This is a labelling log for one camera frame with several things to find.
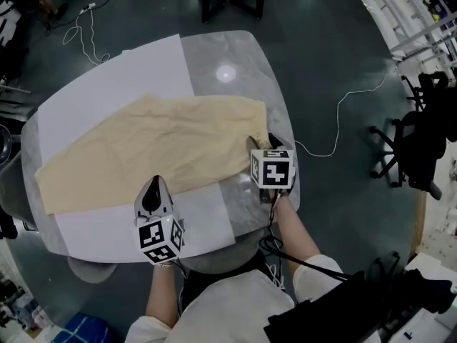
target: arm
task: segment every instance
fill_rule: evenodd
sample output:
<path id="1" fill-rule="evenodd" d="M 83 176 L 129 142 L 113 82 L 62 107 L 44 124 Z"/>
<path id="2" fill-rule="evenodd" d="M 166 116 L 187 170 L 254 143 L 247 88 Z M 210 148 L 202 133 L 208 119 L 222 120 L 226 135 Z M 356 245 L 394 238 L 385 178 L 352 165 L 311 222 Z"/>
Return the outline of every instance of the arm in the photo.
<path id="1" fill-rule="evenodd" d="M 151 293 L 146 306 L 146 316 L 155 317 L 170 328 L 173 328 L 178 321 L 177 304 L 174 268 L 154 267 Z"/>
<path id="2" fill-rule="evenodd" d="M 316 243 L 312 240 L 293 209 L 288 196 L 283 195 L 279 199 L 274 214 L 287 254 L 303 261 L 320 254 Z M 293 275 L 299 264 L 289 261 L 289 266 Z"/>

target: cable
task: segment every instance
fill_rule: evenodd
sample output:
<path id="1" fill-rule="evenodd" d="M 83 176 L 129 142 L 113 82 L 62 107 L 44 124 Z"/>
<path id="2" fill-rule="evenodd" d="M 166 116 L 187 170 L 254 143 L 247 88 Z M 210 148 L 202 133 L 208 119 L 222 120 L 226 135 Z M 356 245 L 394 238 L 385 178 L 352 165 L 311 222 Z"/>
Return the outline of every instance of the cable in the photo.
<path id="1" fill-rule="evenodd" d="M 107 5 L 111 0 L 106 0 L 103 4 L 101 5 L 97 5 L 93 8 L 93 10 L 97 10 L 97 9 L 101 9 L 103 8 L 105 5 Z M 73 23 L 74 21 L 76 21 L 78 19 L 78 16 L 75 16 L 72 20 L 69 20 L 69 21 L 66 21 L 65 23 L 59 23 L 57 24 L 56 26 L 52 26 L 48 21 L 42 21 L 40 18 L 39 18 L 39 21 L 41 21 L 44 26 L 46 27 L 46 33 L 45 35 L 48 36 L 49 34 L 51 34 L 52 30 L 53 29 L 57 29 L 61 26 L 68 26 L 69 24 Z"/>
<path id="2" fill-rule="evenodd" d="M 187 273 L 186 273 L 186 270 L 184 269 L 184 266 L 183 264 L 181 263 L 181 261 L 178 259 L 176 259 L 176 261 L 172 260 L 171 263 L 175 264 L 179 269 L 180 269 L 180 272 L 184 278 L 184 283 L 183 283 L 183 286 L 181 288 L 181 291 L 179 292 L 179 295 L 178 295 L 178 313 L 179 313 L 179 316 L 182 315 L 182 309 L 181 309 L 181 300 L 182 300 L 182 295 L 183 295 L 183 290 L 184 290 L 184 287 L 186 286 L 187 284 L 187 279 L 188 279 L 188 276 L 187 276 Z"/>
<path id="3" fill-rule="evenodd" d="M 285 290 L 286 288 L 284 286 L 284 276 L 282 275 L 282 273 L 279 273 L 279 276 L 276 276 L 276 265 L 268 265 L 267 263 L 265 263 L 265 265 L 268 267 L 268 270 L 270 271 L 274 285 L 279 289 Z"/>
<path id="4" fill-rule="evenodd" d="M 86 57 L 89 59 L 89 61 L 90 61 L 92 64 L 94 64 L 95 66 L 98 66 L 99 64 L 102 64 L 102 63 L 108 61 L 108 60 L 110 59 L 110 55 L 109 55 L 109 54 L 104 54 L 104 55 L 101 57 L 101 59 L 99 59 L 99 58 L 97 57 L 97 55 L 96 55 L 95 43 L 94 43 L 94 35 L 95 35 L 95 32 L 94 32 L 94 13 L 92 13 L 92 9 L 91 9 L 91 8 L 89 8 L 89 11 L 91 12 L 91 30 L 92 30 L 91 42 L 92 42 L 92 46 L 93 46 L 93 48 L 94 48 L 94 57 L 95 57 L 95 60 L 98 61 L 98 63 L 92 61 L 91 57 L 86 53 L 86 51 L 84 51 L 83 29 L 82 29 L 81 26 L 78 25 L 78 19 L 79 19 L 79 17 L 80 17 L 82 14 L 84 14 L 84 12 L 81 13 L 81 14 L 79 14 L 79 15 L 76 17 L 76 26 L 73 26 L 73 27 L 71 27 L 68 31 L 66 31 L 65 36 L 64 36 L 64 39 L 62 40 L 62 44 L 63 44 L 64 46 L 66 46 L 67 44 L 69 44 L 69 43 L 73 40 L 73 38 L 74 38 L 74 37 L 78 34 L 78 32 L 79 32 L 79 33 L 80 33 L 79 36 L 80 36 L 80 38 L 81 38 L 81 45 L 82 45 L 82 49 L 83 49 L 83 54 L 86 55 Z M 72 29 L 75 29 L 76 32 L 74 33 L 73 36 L 71 36 L 71 38 L 70 38 L 67 42 L 65 42 L 66 35 L 67 35 Z"/>
<path id="5" fill-rule="evenodd" d="M 344 281 L 346 281 L 347 279 L 349 279 L 351 277 L 349 274 L 335 272 L 335 271 L 331 271 L 330 269 L 325 269 L 325 268 L 322 268 L 322 267 L 318 267 L 318 266 L 315 266 L 313 264 L 306 263 L 306 262 L 304 262 L 304 261 L 302 261 L 300 259 L 294 258 L 294 257 L 292 257 L 292 256 L 290 256 L 290 255 L 288 255 L 286 253 L 283 253 L 280 250 L 278 250 L 278 248 L 274 244 L 275 241 L 280 241 L 280 240 L 278 238 L 276 238 L 276 237 L 273 237 L 272 235 L 269 235 L 267 237 L 262 238 L 258 244 L 262 249 L 266 250 L 267 252 L 270 252 L 272 254 L 275 254 L 275 255 L 277 255 L 279 257 L 282 257 L 284 259 L 290 260 L 290 261 L 295 262 L 297 264 L 301 264 L 301 265 L 303 265 L 305 267 L 315 269 L 316 271 L 324 273 L 327 276 L 332 277 L 334 279 L 337 279 L 337 280 L 339 280 L 341 282 L 344 282 Z"/>
<path id="6" fill-rule="evenodd" d="M 330 153 L 330 154 L 327 154 L 327 155 L 319 155 L 319 154 L 313 154 L 312 152 L 310 152 L 305 145 L 303 145 L 300 141 L 295 141 L 297 144 L 299 144 L 300 146 L 302 146 L 306 152 L 308 154 L 310 154 L 311 156 L 314 156 L 314 157 L 330 157 L 330 156 L 333 156 L 333 154 L 335 154 L 335 150 L 336 150 L 336 145 L 338 143 L 338 138 L 339 138 L 339 135 L 340 135 L 340 119 L 339 119 L 339 113 L 340 113 L 340 104 L 344 101 L 344 99 L 346 99 L 346 97 L 350 94 L 362 94 L 362 93 L 368 93 L 368 92 L 373 92 L 373 91 L 376 91 L 378 90 L 383 84 L 384 84 L 384 81 L 386 80 L 387 76 L 390 76 L 390 75 L 394 75 L 395 73 L 397 72 L 397 69 L 395 69 L 394 72 L 392 72 L 391 74 L 387 74 L 383 77 L 381 83 L 374 89 L 367 89 L 367 90 L 360 90 L 360 91 L 350 91 L 348 93 L 346 93 L 342 99 L 340 99 L 340 101 L 338 102 L 338 105 L 336 106 L 336 138 L 335 138 L 335 144 L 333 145 L 333 151 Z"/>

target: white table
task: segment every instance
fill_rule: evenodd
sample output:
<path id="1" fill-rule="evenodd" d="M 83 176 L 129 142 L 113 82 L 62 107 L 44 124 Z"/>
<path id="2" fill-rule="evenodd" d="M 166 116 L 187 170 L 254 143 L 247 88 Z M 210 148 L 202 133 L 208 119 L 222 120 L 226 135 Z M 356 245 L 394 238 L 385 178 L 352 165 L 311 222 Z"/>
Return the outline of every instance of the white table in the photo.
<path id="1" fill-rule="evenodd" d="M 295 148 L 292 128 L 281 90 L 279 89 L 276 78 L 261 47 L 252 34 L 246 31 L 202 34 L 183 38 L 181 39 L 181 44 L 194 95 L 228 94 L 247 96 L 252 99 L 264 101 L 267 105 L 268 130 Z M 121 57 L 123 55 L 131 55 L 139 49 L 142 49 L 142 47 L 131 52 L 126 52 L 125 54 L 122 54 Z M 117 58 L 118 57 L 110 60 L 111 64 L 114 64 L 114 60 Z M 104 66 L 108 64 L 110 64 L 110 62 L 85 73 L 83 76 L 94 75 L 96 73 L 95 70 L 103 70 Z M 158 65 L 160 66 L 160 63 L 157 62 L 152 62 L 152 64 L 156 67 Z M 123 68 L 125 76 L 122 84 L 125 87 L 136 84 L 129 82 L 129 80 L 139 80 L 137 76 L 131 79 L 133 76 L 129 73 L 131 73 L 132 70 L 135 70 L 135 68 L 130 65 L 132 65 L 131 62 L 129 62 L 128 66 Z M 78 80 L 81 80 L 81 77 L 71 82 L 66 88 L 79 90 L 77 85 Z M 92 89 L 93 88 L 85 88 L 87 91 L 91 91 Z M 180 97 L 179 93 L 176 92 L 170 93 L 169 95 L 171 98 Z M 122 95 L 118 96 L 117 99 L 122 100 Z M 119 103 L 119 106 L 122 107 L 127 104 L 128 102 Z M 94 103 L 93 107 L 83 107 L 81 105 L 80 108 L 81 113 L 84 115 L 87 114 L 87 116 L 93 116 L 93 113 L 98 110 L 100 110 L 100 103 Z M 64 117 L 61 118 L 61 120 L 71 121 L 72 119 Z M 36 225 L 46 248 L 50 252 L 70 255 L 93 262 L 143 261 L 142 259 L 136 259 L 135 257 L 124 258 L 125 254 L 132 253 L 131 248 L 133 247 L 131 233 L 125 233 L 126 228 L 112 231 L 115 234 L 115 243 L 110 243 L 108 239 L 104 239 L 102 243 L 102 245 L 105 245 L 106 248 L 111 248 L 111 250 L 114 249 L 114 247 L 115 249 L 118 249 L 119 253 L 111 259 L 93 254 L 85 257 L 80 254 L 75 255 L 72 252 L 74 248 L 69 246 L 79 242 L 84 243 L 84 248 L 90 250 L 90 243 L 94 243 L 96 238 L 87 239 L 86 237 L 88 234 L 96 234 L 98 231 L 96 227 L 87 229 L 87 224 L 83 222 L 81 222 L 80 227 L 80 223 L 73 223 L 73 229 L 68 231 L 59 226 L 55 215 L 46 215 L 44 213 L 38 184 L 34 178 L 36 171 L 43 164 L 41 158 L 43 149 L 40 147 L 40 138 L 43 139 L 43 135 L 43 133 L 39 134 L 38 118 L 37 114 L 35 114 L 27 122 L 22 131 L 22 162 L 27 196 Z M 69 138 L 67 137 L 62 143 L 62 146 L 70 143 L 71 141 L 69 141 Z M 268 220 L 268 207 L 261 207 L 258 202 L 258 194 L 256 192 L 251 192 L 251 182 L 247 172 L 224 179 L 219 182 L 219 185 L 217 186 L 220 188 L 234 237 L 248 234 L 266 226 Z M 298 209 L 299 206 L 299 193 L 300 183 L 299 179 L 297 179 L 291 194 L 291 200 L 296 209 Z"/>

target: white shirt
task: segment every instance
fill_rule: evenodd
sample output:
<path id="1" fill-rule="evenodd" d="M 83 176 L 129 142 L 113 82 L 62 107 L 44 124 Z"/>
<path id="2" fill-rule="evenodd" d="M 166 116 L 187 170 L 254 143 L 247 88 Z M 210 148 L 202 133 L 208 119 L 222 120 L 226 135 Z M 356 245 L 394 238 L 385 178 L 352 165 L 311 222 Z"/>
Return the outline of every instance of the white shirt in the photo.
<path id="1" fill-rule="evenodd" d="M 341 272 L 337 263 L 324 255 L 316 255 L 306 262 Z M 300 266 L 293 276 L 298 302 L 318 299 L 339 283 L 305 266 Z M 153 317 L 140 317 L 130 327 L 126 342 L 269 343 L 263 330 L 269 324 L 268 318 L 293 308 L 289 295 L 277 288 L 265 274 L 253 270 L 206 288 L 187 306 L 173 329 Z M 371 335 L 367 342 L 381 342 L 378 333 Z"/>

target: white sleeve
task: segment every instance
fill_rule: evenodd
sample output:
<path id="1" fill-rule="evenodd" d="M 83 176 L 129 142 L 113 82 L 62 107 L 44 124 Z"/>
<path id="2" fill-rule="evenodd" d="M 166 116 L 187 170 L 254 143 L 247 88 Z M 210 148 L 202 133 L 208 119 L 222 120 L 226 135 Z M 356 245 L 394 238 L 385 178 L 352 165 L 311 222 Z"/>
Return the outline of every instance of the white sleeve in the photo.
<path id="1" fill-rule="evenodd" d="M 127 334 L 126 343 L 162 343 L 171 328 L 155 317 L 140 317 Z"/>
<path id="2" fill-rule="evenodd" d="M 335 272 L 341 272 L 340 267 L 332 259 L 325 255 L 315 255 L 305 261 L 317 267 L 330 269 Z M 315 269 L 300 266 L 293 275 L 293 289 L 298 302 L 309 299 L 316 300 L 327 292 L 330 292 L 341 282 L 320 273 Z"/>

